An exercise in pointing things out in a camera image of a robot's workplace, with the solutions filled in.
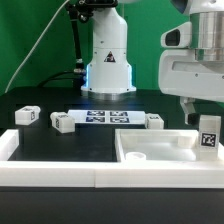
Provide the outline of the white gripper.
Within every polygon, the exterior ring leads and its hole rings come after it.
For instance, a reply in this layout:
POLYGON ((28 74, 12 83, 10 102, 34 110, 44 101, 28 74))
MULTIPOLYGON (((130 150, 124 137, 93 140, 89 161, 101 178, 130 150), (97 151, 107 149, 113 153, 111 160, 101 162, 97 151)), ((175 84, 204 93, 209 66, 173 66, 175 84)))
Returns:
POLYGON ((182 96, 185 123, 196 125, 195 99, 224 102, 224 63, 198 62, 192 42, 192 23, 185 22, 161 36, 165 51, 160 56, 158 84, 169 95, 182 96))

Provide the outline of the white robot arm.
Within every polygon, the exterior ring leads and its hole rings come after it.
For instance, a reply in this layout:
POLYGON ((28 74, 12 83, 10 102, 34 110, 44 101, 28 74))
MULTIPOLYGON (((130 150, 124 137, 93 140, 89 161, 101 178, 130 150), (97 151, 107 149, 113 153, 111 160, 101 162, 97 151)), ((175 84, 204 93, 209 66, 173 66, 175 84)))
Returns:
MULTIPOLYGON (((95 98, 115 100, 136 88, 126 59, 127 23, 118 3, 134 0, 78 0, 81 20, 93 19, 93 58, 81 90, 95 98)), ((170 0, 189 21, 161 36, 160 90, 180 98, 185 122, 196 117, 197 99, 224 102, 224 0, 170 0)))

